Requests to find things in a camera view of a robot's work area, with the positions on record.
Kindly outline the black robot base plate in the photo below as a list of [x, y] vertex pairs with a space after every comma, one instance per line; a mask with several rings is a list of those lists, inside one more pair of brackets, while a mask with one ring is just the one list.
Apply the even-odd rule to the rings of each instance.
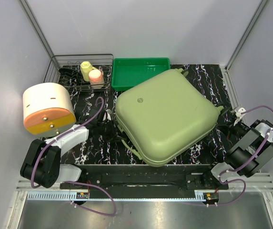
[[79, 182], [97, 185], [104, 189], [127, 186], [171, 186], [188, 190], [228, 190], [228, 185], [203, 183], [209, 165], [83, 165]]

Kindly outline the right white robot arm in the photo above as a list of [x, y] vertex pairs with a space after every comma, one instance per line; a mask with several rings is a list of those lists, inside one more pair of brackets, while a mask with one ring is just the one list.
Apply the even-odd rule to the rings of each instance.
[[224, 162], [212, 164], [211, 171], [200, 177], [205, 189], [235, 175], [251, 177], [273, 158], [273, 124], [267, 120], [256, 120], [251, 126], [239, 121], [219, 129], [228, 138], [237, 137], [238, 141], [226, 152]]

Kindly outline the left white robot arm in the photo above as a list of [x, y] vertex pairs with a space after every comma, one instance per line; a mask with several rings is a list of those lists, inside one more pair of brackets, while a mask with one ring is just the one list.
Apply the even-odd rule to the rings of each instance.
[[82, 169], [75, 165], [61, 164], [61, 157], [89, 137], [103, 136], [108, 140], [117, 134], [115, 123], [111, 120], [93, 121], [86, 126], [73, 125], [59, 136], [31, 142], [20, 169], [20, 176], [31, 182], [32, 188], [50, 188], [55, 183], [69, 181], [75, 188], [86, 185], [87, 178]]

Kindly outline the green hard-shell suitcase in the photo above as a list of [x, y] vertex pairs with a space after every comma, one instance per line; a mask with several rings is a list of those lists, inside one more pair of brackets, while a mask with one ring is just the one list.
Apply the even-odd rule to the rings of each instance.
[[161, 167], [206, 137], [223, 109], [206, 99], [183, 69], [169, 69], [121, 93], [115, 120], [134, 145], [133, 153]]

